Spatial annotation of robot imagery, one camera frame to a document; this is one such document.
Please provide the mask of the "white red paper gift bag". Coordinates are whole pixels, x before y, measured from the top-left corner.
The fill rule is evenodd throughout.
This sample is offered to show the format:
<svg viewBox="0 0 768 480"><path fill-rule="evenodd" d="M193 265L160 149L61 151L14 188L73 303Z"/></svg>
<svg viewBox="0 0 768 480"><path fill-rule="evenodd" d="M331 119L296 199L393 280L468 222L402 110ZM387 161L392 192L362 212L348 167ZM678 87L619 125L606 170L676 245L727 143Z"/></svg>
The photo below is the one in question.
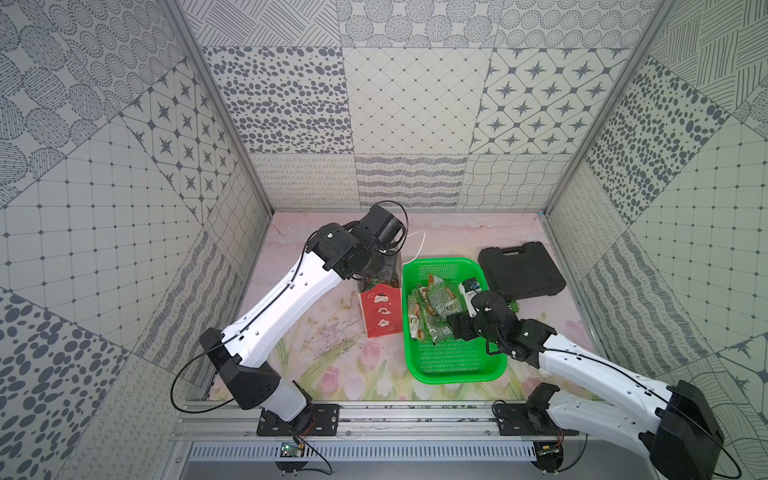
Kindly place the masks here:
<svg viewBox="0 0 768 480"><path fill-rule="evenodd" d="M403 266L418 258L423 249L426 232L417 230L409 234L406 241L411 240L413 236L420 236L421 243L410 259L403 260L402 254L398 253L393 260L385 262L384 271L378 277L364 276L356 280L360 309L369 339L403 331Z"/></svg>

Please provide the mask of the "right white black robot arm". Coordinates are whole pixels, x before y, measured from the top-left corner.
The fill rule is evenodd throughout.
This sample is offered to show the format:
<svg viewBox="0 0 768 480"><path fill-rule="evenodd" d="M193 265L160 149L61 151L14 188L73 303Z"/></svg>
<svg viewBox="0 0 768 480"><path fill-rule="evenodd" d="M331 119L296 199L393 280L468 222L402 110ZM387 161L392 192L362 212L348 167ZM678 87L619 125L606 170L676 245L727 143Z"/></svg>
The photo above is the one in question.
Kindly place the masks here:
<svg viewBox="0 0 768 480"><path fill-rule="evenodd" d="M669 385L593 354L551 326L520 319L495 291L437 301L461 338L482 338L488 355L506 355L597 395L578 399L539 384L526 406L562 430L596 436L650 460L667 479L713 479L730 454L704 393L680 380Z"/></svg>

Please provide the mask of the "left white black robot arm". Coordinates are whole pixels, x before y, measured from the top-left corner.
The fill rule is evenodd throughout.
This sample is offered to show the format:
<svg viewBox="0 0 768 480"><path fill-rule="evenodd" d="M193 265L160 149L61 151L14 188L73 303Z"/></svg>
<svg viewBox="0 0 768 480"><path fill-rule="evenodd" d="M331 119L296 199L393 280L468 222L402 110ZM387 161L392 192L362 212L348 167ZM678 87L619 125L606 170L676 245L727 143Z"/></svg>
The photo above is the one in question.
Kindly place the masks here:
<svg viewBox="0 0 768 480"><path fill-rule="evenodd" d="M376 202L359 220L328 223L311 233L296 263L265 297L225 328L200 335L201 357L211 362L241 409L265 410L293 434L309 430L311 396L283 379L268 357L304 313L341 282L393 277L410 219L392 213L392 204Z"/></svg>

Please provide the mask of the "green condiment packet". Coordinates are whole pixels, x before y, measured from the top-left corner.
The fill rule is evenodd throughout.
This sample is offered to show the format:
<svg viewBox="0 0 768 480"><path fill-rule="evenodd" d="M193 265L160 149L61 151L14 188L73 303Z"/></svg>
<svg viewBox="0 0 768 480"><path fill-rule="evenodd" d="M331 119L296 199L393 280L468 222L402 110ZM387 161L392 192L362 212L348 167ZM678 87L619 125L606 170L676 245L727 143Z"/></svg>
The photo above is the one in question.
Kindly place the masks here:
<svg viewBox="0 0 768 480"><path fill-rule="evenodd" d="M428 301L438 315L448 318L465 311L462 296L453 283L440 283L427 290Z"/></svg>

